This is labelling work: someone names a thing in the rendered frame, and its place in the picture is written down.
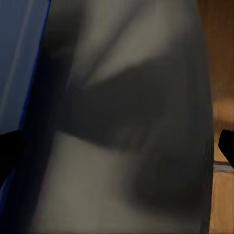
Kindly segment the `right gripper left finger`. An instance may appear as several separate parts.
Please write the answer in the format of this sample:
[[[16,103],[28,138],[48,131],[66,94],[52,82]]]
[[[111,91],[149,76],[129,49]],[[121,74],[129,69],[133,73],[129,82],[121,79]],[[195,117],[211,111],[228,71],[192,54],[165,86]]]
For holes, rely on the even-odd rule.
[[[0,135],[0,189],[25,149],[21,130]]]

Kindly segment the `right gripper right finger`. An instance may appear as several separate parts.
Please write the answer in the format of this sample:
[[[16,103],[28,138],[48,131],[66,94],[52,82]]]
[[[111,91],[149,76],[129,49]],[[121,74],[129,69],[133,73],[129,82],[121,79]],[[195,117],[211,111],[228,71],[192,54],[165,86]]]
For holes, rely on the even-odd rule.
[[[222,130],[218,146],[234,169],[234,132]]]

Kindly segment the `folder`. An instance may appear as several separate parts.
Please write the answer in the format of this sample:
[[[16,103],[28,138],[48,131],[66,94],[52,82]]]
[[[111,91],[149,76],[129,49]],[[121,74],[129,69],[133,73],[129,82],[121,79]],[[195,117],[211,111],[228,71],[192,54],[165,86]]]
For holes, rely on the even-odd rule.
[[[52,0],[0,0],[0,135],[21,130]],[[0,189],[0,219],[15,165]]]

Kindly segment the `swivel chair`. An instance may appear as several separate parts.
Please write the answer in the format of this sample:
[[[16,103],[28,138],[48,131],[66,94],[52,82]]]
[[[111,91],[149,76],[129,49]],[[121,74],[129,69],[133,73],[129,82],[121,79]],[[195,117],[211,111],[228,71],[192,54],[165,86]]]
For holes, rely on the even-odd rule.
[[[0,234],[209,234],[197,0],[52,0],[22,133]]]

